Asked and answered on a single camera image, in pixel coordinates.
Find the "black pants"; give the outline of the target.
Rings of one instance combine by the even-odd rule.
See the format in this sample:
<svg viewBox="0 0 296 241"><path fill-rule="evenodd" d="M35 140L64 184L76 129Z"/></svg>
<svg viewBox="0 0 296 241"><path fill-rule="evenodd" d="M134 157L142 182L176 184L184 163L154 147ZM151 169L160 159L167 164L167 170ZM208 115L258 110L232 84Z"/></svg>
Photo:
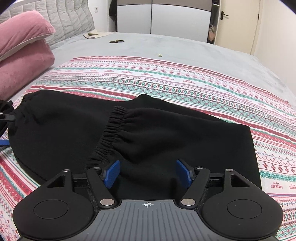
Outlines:
<svg viewBox="0 0 296 241"><path fill-rule="evenodd" d="M117 199L180 199L176 161L213 173L231 168L260 186L248 126L142 94L107 101L52 90L23 97L8 134L15 158L37 183L63 169L81 174L120 162Z"/></svg>

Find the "lower pink pillow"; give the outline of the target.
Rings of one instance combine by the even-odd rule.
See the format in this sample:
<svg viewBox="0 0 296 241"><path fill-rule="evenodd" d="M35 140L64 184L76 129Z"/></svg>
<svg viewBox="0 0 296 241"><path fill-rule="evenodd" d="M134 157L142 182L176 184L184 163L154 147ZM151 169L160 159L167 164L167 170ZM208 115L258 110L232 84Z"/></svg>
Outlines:
<svg viewBox="0 0 296 241"><path fill-rule="evenodd" d="M55 57L44 39L26 45L1 61L1 100L8 100L54 62Z"/></svg>

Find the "pink pillow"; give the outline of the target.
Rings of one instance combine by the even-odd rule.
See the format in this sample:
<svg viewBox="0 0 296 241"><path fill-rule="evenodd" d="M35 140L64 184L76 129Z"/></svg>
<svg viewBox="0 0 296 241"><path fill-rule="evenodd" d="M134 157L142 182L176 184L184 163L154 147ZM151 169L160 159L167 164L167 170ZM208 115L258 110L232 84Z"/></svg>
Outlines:
<svg viewBox="0 0 296 241"><path fill-rule="evenodd" d="M1 100L8 100L54 62L55 57L44 39L26 45L1 61Z"/></svg>
<svg viewBox="0 0 296 241"><path fill-rule="evenodd" d="M26 11L4 21L1 23L1 61L53 33L54 27L38 11Z"/></svg>

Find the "upper pink pillow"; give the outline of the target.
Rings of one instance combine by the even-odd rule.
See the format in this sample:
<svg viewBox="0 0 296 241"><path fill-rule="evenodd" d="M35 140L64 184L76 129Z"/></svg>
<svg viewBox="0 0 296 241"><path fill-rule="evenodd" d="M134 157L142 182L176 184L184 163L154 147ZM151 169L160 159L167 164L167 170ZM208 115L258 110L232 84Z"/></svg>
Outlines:
<svg viewBox="0 0 296 241"><path fill-rule="evenodd" d="M1 61L53 33L54 27L38 11L26 11L4 21L1 23Z"/></svg>

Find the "red green patterned blanket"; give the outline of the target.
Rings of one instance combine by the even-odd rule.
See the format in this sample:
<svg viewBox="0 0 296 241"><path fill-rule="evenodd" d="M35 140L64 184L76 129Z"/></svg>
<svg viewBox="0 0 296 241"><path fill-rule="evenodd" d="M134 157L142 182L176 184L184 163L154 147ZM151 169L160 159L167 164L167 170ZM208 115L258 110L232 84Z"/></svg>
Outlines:
<svg viewBox="0 0 296 241"><path fill-rule="evenodd" d="M250 127L263 190L283 209L279 240L295 240L295 110L243 80L162 60L78 57L47 72L27 90L55 90L103 100L140 94Z"/></svg>

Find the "grey quilted headboard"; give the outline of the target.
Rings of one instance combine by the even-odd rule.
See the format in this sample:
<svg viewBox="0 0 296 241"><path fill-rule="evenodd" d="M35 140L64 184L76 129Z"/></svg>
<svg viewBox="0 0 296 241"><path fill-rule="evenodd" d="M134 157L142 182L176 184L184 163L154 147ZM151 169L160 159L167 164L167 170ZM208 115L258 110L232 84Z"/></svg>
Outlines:
<svg viewBox="0 0 296 241"><path fill-rule="evenodd" d="M27 11L38 11L56 30L46 38L51 49L95 29L88 1L16 1L1 14L1 22Z"/></svg>

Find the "beige cloth on bed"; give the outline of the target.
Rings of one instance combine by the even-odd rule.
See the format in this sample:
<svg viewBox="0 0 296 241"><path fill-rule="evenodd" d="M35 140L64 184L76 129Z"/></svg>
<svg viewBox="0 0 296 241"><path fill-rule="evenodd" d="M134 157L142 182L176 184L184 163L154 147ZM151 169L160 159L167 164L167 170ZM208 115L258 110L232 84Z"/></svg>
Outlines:
<svg viewBox="0 0 296 241"><path fill-rule="evenodd" d="M111 35L114 33L116 33L116 32L97 32L97 30L93 30L91 32L83 34L83 36L86 39L96 39L96 38L105 37L105 36L108 36L108 35Z"/></svg>

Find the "grey bed sheet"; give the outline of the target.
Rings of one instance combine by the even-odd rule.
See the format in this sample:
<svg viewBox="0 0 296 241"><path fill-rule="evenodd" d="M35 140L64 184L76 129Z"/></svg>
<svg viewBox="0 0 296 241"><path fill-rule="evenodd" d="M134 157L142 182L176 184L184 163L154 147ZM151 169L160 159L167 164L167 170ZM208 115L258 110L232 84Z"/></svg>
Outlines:
<svg viewBox="0 0 296 241"><path fill-rule="evenodd" d="M117 39L125 42L109 43ZM295 110L293 94L255 57L216 45L168 36L116 33L93 40L76 37L51 51L55 57L54 64L35 78L29 87L23 87L6 100L13 102L14 110L28 94L27 90L47 72L74 58L92 56L142 57L212 70L265 89L287 101Z"/></svg>

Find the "small dark object on bed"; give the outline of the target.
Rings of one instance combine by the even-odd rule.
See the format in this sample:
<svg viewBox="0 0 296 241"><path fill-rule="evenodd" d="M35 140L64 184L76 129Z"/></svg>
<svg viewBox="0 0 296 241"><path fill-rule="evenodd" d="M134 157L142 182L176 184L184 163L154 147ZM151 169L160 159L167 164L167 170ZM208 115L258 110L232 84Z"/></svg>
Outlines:
<svg viewBox="0 0 296 241"><path fill-rule="evenodd" d="M116 44L116 43L123 43L123 42L125 42L124 40L114 40L114 41L110 41L109 43L110 44Z"/></svg>

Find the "dark hanging clothes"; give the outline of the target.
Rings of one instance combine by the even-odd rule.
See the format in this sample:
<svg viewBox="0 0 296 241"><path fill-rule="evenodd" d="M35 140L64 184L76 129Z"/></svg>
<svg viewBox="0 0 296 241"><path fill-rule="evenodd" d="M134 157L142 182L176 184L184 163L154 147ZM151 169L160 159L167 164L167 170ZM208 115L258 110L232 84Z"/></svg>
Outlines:
<svg viewBox="0 0 296 241"><path fill-rule="evenodd" d="M117 20L117 0L111 0L109 6L109 16L114 22Z"/></svg>

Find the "white grey wardrobe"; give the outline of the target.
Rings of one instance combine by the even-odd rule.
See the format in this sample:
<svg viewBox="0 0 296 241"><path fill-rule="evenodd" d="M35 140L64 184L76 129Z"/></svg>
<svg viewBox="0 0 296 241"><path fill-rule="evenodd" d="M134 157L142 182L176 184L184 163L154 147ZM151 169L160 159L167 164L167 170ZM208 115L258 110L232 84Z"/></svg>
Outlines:
<svg viewBox="0 0 296 241"><path fill-rule="evenodd" d="M117 30L207 42L211 9L201 0L117 1Z"/></svg>

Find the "cream door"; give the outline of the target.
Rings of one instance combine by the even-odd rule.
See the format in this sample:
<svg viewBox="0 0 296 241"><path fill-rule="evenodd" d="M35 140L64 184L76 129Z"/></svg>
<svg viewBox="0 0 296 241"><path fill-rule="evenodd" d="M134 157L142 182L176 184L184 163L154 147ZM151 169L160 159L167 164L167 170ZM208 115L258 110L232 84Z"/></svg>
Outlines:
<svg viewBox="0 0 296 241"><path fill-rule="evenodd" d="M259 7L258 0L221 1L215 45L250 54L255 39Z"/></svg>

